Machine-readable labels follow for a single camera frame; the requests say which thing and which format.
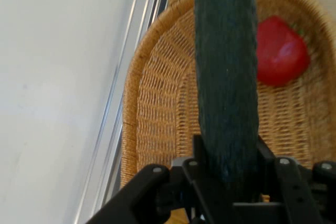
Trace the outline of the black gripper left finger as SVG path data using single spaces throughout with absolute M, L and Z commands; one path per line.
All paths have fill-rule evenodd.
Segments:
M 180 165 L 168 169 L 158 164 L 146 165 L 89 223 L 165 223 L 171 211 L 196 210 L 191 223 L 233 223 L 233 203 L 223 185 L 205 169 L 202 137 L 193 137 L 193 157 L 181 158 Z

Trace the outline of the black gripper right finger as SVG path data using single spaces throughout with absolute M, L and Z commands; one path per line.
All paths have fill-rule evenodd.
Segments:
M 260 193 L 269 203 L 254 204 L 252 223 L 335 223 L 335 162 L 321 161 L 308 169 L 294 158 L 275 156 L 257 142 Z

